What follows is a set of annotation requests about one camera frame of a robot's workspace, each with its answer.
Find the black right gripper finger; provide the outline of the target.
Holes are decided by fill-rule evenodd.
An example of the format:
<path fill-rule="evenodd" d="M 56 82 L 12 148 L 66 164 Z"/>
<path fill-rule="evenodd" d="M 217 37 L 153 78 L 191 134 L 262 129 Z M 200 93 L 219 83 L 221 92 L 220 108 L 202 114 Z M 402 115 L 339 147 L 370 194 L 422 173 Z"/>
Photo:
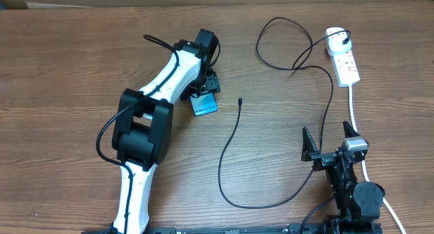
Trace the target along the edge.
<path fill-rule="evenodd" d="M 302 129 L 302 139 L 303 139 L 303 144 L 302 144 L 301 160 L 311 161 L 312 156 L 319 154 L 319 149 L 317 148 L 317 145 L 315 144 L 307 127 L 303 127 Z"/>
<path fill-rule="evenodd" d="M 360 136 L 360 134 L 355 131 L 353 126 L 348 121 L 343 121 L 342 124 L 343 124 L 345 138 L 353 138 L 353 137 Z"/>

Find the Galaxy S24 smartphone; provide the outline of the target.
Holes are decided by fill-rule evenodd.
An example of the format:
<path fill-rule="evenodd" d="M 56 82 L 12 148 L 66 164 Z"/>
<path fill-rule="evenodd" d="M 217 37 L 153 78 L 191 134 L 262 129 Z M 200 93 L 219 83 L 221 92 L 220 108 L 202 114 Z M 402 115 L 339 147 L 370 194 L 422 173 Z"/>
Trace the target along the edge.
<path fill-rule="evenodd" d="M 202 116 L 214 113 L 218 110 L 218 106 L 213 94 L 206 94 L 200 97 L 190 97 L 194 116 Z"/>

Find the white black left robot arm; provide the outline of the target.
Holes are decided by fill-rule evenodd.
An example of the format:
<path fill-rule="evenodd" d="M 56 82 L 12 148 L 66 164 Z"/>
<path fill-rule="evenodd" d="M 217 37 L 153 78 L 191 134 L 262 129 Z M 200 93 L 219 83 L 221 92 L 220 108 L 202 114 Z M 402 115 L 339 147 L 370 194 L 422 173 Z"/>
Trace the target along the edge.
<path fill-rule="evenodd" d="M 201 29 L 194 41 L 173 45 L 144 38 L 168 49 L 171 57 L 148 85 L 122 93 L 117 113 L 97 136 L 97 154 L 121 169 L 118 213 L 105 233 L 146 233 L 152 179 L 170 147 L 176 101 L 190 100 L 196 116 L 218 109 L 220 84 L 213 66 L 221 44 L 212 31 Z"/>

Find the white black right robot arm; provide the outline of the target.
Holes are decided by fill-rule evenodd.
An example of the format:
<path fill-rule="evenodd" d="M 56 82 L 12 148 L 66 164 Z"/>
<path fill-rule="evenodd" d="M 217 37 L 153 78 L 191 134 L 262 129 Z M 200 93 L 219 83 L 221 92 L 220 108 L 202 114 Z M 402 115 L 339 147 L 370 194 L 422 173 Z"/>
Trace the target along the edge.
<path fill-rule="evenodd" d="M 332 196 L 307 214 L 300 224 L 300 233 L 382 233 L 380 225 L 374 221 L 380 217 L 385 190 L 374 182 L 359 182 L 353 169 L 365 159 L 369 143 L 349 122 L 344 121 L 343 128 L 342 145 L 331 153 L 321 153 L 309 130 L 302 129 L 301 160 L 311 161 L 314 172 L 326 172 Z M 307 227 L 309 218 L 331 201 L 336 202 L 338 214 L 326 216 L 323 222 Z"/>

